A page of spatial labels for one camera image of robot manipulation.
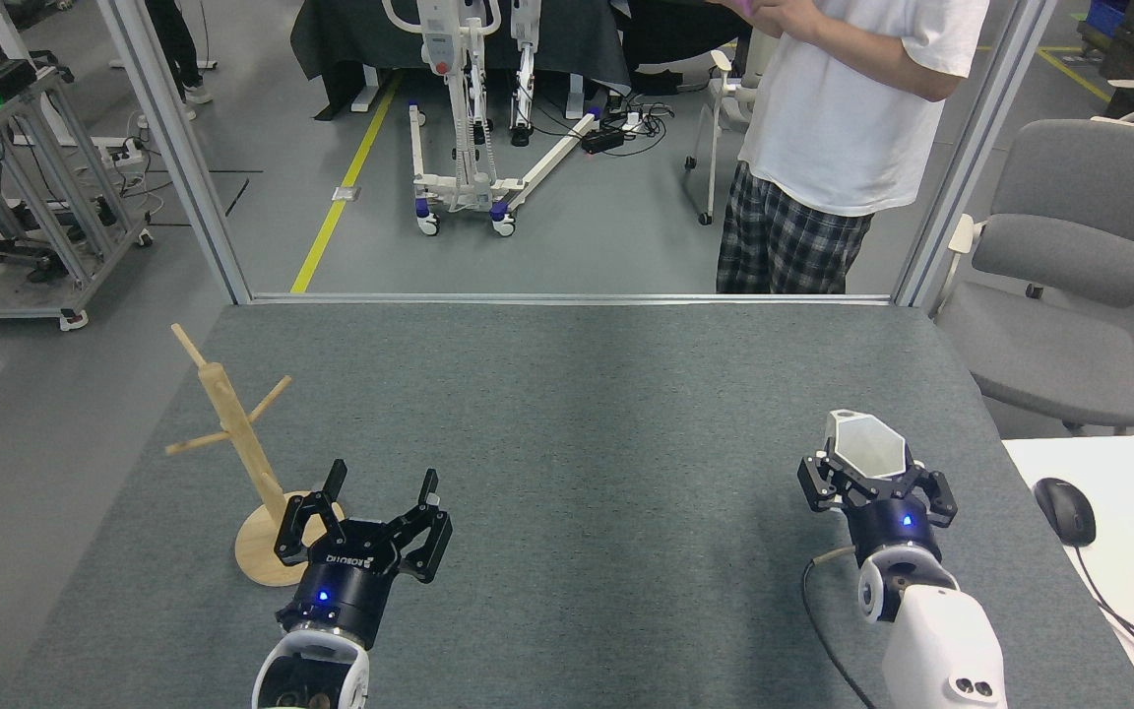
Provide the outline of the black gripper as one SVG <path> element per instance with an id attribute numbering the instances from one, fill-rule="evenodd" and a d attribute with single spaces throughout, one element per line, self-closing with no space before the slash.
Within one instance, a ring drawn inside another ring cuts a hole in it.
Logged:
<path id="1" fill-rule="evenodd" d="M 959 510 L 948 476 L 920 461 L 888 482 L 891 497 L 868 499 L 868 482 L 839 455 L 815 450 L 799 462 L 796 473 L 810 510 L 848 510 L 848 533 L 854 559 L 862 566 L 869 556 L 894 545 L 916 545 L 942 560 L 932 525 L 946 529 Z"/>
<path id="2" fill-rule="evenodd" d="M 398 573 L 428 584 L 452 534 L 449 512 L 438 501 L 435 470 L 424 472 L 418 500 L 396 517 L 384 539 L 384 524 L 344 520 L 335 513 L 347 464 L 335 459 L 323 487 L 293 493 L 276 538 L 276 556 L 284 566 L 306 560 L 291 602 L 278 611 L 278 624 L 291 631 L 306 622 L 321 628 L 340 628 L 365 650 L 373 649 Z M 325 534 L 308 552 L 303 542 L 308 520 L 318 516 Z"/>

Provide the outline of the person's hand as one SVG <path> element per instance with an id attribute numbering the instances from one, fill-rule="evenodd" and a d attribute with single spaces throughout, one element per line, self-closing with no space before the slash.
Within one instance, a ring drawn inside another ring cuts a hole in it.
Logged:
<path id="1" fill-rule="evenodd" d="M 748 23 L 769 36 L 818 44 L 828 18 L 814 1 L 750 1 Z"/>

